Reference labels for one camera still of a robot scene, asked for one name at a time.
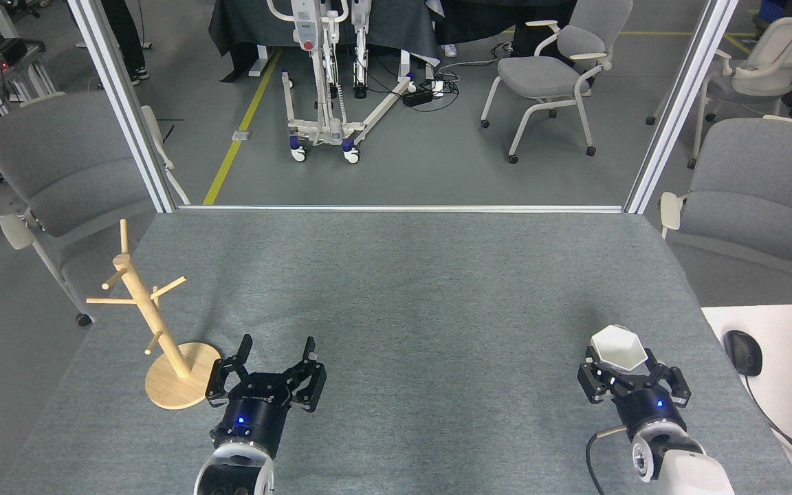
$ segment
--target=chair leg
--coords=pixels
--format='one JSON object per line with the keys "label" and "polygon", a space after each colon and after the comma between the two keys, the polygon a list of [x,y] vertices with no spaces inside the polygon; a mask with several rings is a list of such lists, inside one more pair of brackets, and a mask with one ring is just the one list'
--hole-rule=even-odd
{"label": "chair leg", "polygon": [[515,155],[515,150],[518,150],[518,142],[521,141],[521,135],[525,134],[525,127],[528,119],[531,118],[531,114],[537,110],[547,109],[548,105],[547,103],[533,104],[528,110],[525,110],[525,114],[521,117],[521,123],[518,125],[518,131],[515,132],[515,137],[512,138],[512,145],[509,147],[510,157]]}
{"label": "chair leg", "polygon": [[481,111],[481,122],[483,126],[484,126],[484,122],[487,122],[487,111],[491,109],[491,101],[494,100],[494,94],[497,92],[497,87],[499,87],[500,81],[502,80],[503,78],[501,78],[500,76],[494,78],[494,84],[491,85],[491,91],[490,93],[487,94],[487,101],[485,101],[485,109]]}
{"label": "chair leg", "polygon": [[595,154],[595,145],[591,141],[591,131],[589,129],[589,119],[585,116],[585,106],[582,104],[582,98],[576,98],[576,110],[579,111],[579,120],[582,121],[582,132],[585,132],[585,143],[588,144],[588,148],[585,150],[585,154],[588,156],[594,156]]}
{"label": "chair leg", "polygon": [[[32,247],[35,248],[35,252],[38,254],[38,257],[41,258],[41,262],[45,264],[47,267],[47,271],[51,272],[51,275],[54,277],[54,280],[57,281],[57,284],[60,285],[60,288],[66,292],[66,296],[69,297],[69,300],[72,301],[72,304],[75,305],[75,308],[78,310],[78,316],[86,316],[84,305],[82,305],[75,295],[72,294],[70,291],[69,286],[66,285],[66,280],[63,278],[63,274],[60,273],[60,270],[57,269],[56,264],[54,264],[53,260],[51,260],[50,256],[47,255],[47,251],[45,251],[44,247],[41,247],[40,242],[35,241],[32,242]],[[79,322],[79,325],[82,327],[90,324],[92,320],[88,317],[86,322],[82,323]]]}
{"label": "chair leg", "polygon": [[654,125],[657,120],[662,118],[662,112],[666,109],[666,103],[668,102],[668,95],[664,95],[662,100],[659,101],[658,107],[656,107],[656,111],[653,112],[653,115],[647,117],[647,125]]}
{"label": "chair leg", "polygon": [[689,163],[686,164],[688,168],[695,168],[695,161],[699,159],[699,151],[701,150],[701,127],[705,123],[705,106],[707,105],[707,82],[710,81],[710,76],[705,78],[701,83],[701,88],[698,91],[698,112],[695,115],[695,138],[692,140],[692,156]]}

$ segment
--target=gray table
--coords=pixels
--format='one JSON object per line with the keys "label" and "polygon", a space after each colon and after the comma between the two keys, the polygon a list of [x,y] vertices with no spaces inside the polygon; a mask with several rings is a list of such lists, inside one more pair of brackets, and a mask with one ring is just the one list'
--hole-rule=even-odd
{"label": "gray table", "polygon": [[[180,211],[136,253],[176,341],[279,372],[306,336],[328,382],[289,414],[277,493],[593,493],[591,433],[615,426],[575,374],[589,337],[634,329],[692,400],[690,433],[738,493],[792,493],[792,469],[739,384],[678,263],[641,216]],[[0,493],[190,493],[223,410],[160,410],[142,383],[148,329],[109,307]],[[593,453],[608,494],[652,493],[625,436]]]}

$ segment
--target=metal frame post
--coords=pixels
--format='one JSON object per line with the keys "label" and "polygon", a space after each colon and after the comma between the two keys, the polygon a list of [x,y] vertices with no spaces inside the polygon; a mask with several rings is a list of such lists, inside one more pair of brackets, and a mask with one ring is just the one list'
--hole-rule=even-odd
{"label": "metal frame post", "polygon": [[662,118],[658,120],[641,171],[625,203],[626,213],[643,214],[646,211],[737,5],[738,0],[708,0]]}
{"label": "metal frame post", "polygon": [[173,198],[164,185],[164,175],[155,155],[151,132],[145,125],[139,100],[130,85],[118,42],[112,34],[100,0],[69,0],[69,6],[100,75],[100,82],[106,88],[151,203],[158,213],[172,213],[175,210]]}

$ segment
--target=white patient lift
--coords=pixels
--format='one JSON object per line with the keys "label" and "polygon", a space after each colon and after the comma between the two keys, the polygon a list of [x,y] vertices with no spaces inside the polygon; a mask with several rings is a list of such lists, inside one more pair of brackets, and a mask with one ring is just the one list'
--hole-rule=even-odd
{"label": "white patient lift", "polygon": [[[344,92],[338,81],[338,60],[336,47],[340,32],[338,25],[350,15],[348,0],[340,0],[342,13],[331,10],[329,0],[290,0],[292,15],[286,15],[274,7],[273,0],[267,0],[267,8],[277,19],[295,23],[293,40],[302,50],[308,52],[313,63],[313,77],[317,84],[317,120],[305,121],[295,119],[295,108],[292,106],[292,82],[289,72],[284,69],[283,93],[286,97],[286,125],[289,127],[289,149],[296,161],[305,160],[305,147],[300,139],[305,139],[312,146],[318,144],[340,145],[344,157],[350,163],[359,161],[358,144],[371,131],[372,126],[399,100],[406,90],[414,89],[411,74],[398,79],[393,91],[362,122],[348,122],[344,109]],[[356,65],[354,66],[354,82],[356,96],[365,94],[365,75],[368,54],[365,46],[365,35],[369,28],[369,12],[371,0],[351,0],[353,16],[351,18],[356,32]],[[333,100],[338,101],[340,118],[334,116]]]}

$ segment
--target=wooden peg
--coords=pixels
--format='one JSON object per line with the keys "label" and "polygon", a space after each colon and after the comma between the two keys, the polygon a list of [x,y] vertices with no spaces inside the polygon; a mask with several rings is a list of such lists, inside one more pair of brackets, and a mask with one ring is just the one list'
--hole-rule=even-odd
{"label": "wooden peg", "polygon": [[108,289],[111,289],[126,272],[127,271],[125,269],[119,269],[118,272],[116,272],[113,276],[110,276],[106,282],[101,284],[101,288],[103,288],[104,291],[108,291]]}
{"label": "wooden peg", "polygon": [[86,298],[88,304],[136,304],[134,300],[122,300],[121,298]]}
{"label": "wooden peg", "polygon": [[120,228],[122,228],[122,253],[127,253],[130,248],[127,241],[127,219],[122,219]]}
{"label": "wooden peg", "polygon": [[173,282],[170,282],[169,284],[161,287],[160,289],[154,287],[154,292],[151,292],[151,298],[153,298],[153,300],[157,300],[157,298],[163,296],[164,294],[167,294],[167,292],[169,292],[171,289],[182,285],[182,283],[185,281],[186,281],[185,276],[180,276],[176,280],[173,280]]}
{"label": "wooden peg", "polygon": [[157,332],[157,334],[151,336],[151,342],[149,342],[148,346],[145,348],[146,356],[151,355],[151,350],[155,348],[155,345],[157,345],[157,339],[160,339],[162,335],[164,335],[163,332]]}

